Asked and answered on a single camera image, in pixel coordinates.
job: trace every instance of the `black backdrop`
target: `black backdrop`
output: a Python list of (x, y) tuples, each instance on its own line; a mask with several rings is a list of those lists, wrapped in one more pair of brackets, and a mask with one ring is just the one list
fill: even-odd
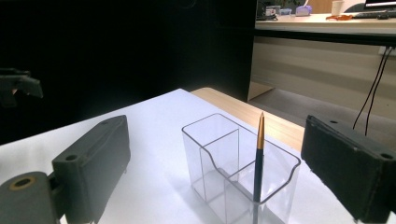
[(44, 98), (0, 108), (0, 145), (182, 88), (246, 101), (255, 1), (0, 1), (0, 67)]

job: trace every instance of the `white table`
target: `white table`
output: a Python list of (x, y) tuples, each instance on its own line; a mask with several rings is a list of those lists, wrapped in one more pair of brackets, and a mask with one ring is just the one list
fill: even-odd
[[(220, 223), (190, 186), (181, 133), (183, 126), (213, 113), (221, 113), (257, 132), (257, 129), (203, 99), (176, 90), (93, 119), (0, 146), (0, 183), (30, 171), (51, 173), (52, 159), (95, 124), (117, 115), (126, 115), (131, 161), (99, 223)], [(282, 147), (299, 156), (299, 152), (291, 147)], [(303, 162), (289, 223), (354, 221)]]

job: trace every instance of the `keyboard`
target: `keyboard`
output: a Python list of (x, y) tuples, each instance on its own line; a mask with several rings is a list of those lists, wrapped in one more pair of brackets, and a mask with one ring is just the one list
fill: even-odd
[(360, 12), (352, 17), (352, 19), (376, 19), (378, 15), (388, 15), (390, 18), (396, 18), (396, 11), (370, 11)]

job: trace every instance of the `clear plastic pen holder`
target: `clear plastic pen holder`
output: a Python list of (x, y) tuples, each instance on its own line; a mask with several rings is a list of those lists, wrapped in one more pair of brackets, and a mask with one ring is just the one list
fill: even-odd
[(221, 114), (182, 129), (192, 187), (223, 223), (287, 223), (300, 160), (264, 143), (262, 196), (253, 201), (257, 134)]

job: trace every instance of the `computer monitor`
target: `computer monitor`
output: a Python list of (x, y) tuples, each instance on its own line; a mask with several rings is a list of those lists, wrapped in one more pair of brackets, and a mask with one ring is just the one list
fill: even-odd
[(366, 0), (364, 9), (395, 9), (396, 0)]

